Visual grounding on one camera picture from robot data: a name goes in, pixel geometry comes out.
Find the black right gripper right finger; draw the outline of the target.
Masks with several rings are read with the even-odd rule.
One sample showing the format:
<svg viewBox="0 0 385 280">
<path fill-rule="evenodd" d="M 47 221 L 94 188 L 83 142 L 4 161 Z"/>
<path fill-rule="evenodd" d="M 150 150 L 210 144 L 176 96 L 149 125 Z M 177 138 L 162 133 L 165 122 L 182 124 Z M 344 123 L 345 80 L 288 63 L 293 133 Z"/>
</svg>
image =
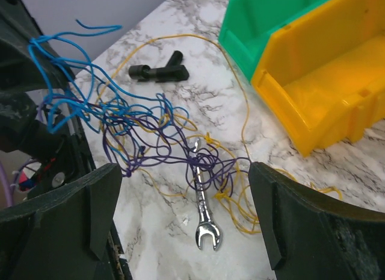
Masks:
<svg viewBox="0 0 385 280">
<path fill-rule="evenodd" d="M 248 172 L 277 279 L 384 279 L 384 213 L 306 187 L 261 162 Z"/>
</svg>

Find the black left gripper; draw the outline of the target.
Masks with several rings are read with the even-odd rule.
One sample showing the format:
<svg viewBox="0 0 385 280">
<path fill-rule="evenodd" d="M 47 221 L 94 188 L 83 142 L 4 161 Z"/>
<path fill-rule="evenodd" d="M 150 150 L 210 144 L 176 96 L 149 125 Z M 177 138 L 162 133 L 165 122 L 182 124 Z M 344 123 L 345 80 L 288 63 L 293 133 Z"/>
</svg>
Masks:
<svg viewBox="0 0 385 280">
<path fill-rule="evenodd" d="M 1 0 L 1 151 L 21 151 L 42 166 L 27 192 L 32 199 L 88 174 L 94 168 L 78 117 L 51 134 L 44 123 L 49 107 L 29 92 L 48 92 L 41 71 L 28 52 L 42 34 L 22 0 Z"/>
</svg>

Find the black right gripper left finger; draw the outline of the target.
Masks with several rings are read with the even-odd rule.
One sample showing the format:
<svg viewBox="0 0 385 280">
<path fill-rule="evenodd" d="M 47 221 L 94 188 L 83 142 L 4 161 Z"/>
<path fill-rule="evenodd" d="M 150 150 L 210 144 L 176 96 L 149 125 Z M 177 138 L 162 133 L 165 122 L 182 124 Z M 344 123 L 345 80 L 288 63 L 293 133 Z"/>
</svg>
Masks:
<svg viewBox="0 0 385 280">
<path fill-rule="evenodd" d="M 106 164 L 1 210 L 1 279 L 119 279 L 108 234 L 121 183 Z"/>
</svg>

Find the yellow plastic bin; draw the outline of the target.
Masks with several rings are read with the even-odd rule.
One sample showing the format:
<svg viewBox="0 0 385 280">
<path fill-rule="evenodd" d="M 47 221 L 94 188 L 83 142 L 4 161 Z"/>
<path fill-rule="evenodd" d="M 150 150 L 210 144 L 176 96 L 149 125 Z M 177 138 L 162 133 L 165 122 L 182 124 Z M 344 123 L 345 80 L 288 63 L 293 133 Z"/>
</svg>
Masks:
<svg viewBox="0 0 385 280">
<path fill-rule="evenodd" d="M 308 156 L 384 118 L 384 0 L 328 0 L 269 39 L 251 84 Z"/>
</svg>

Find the green plastic bin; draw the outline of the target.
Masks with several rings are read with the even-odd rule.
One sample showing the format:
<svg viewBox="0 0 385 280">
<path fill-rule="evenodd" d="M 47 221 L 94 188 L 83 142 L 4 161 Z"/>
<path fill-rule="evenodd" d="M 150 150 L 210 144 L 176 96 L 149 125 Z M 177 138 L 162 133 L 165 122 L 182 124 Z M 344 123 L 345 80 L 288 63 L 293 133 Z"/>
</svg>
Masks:
<svg viewBox="0 0 385 280">
<path fill-rule="evenodd" d="M 329 0 L 229 0 L 218 41 L 251 80 L 270 36 Z"/>
</svg>

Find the silver open-end wrench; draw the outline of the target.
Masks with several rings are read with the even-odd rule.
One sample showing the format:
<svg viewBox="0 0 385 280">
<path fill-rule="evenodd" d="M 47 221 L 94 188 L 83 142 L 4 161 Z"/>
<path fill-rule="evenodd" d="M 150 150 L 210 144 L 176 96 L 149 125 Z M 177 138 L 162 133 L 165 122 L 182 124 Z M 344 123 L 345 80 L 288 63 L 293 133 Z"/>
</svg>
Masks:
<svg viewBox="0 0 385 280">
<path fill-rule="evenodd" d="M 217 251 L 220 247 L 222 235 L 220 228 L 215 224 L 210 208 L 206 202 L 206 192 L 203 188 L 203 172 L 198 164 L 192 165 L 192 175 L 197 200 L 197 210 L 199 213 L 199 223 L 196 228 L 195 240 L 197 247 L 203 249 L 203 239 L 210 237 L 212 247 Z"/>
</svg>

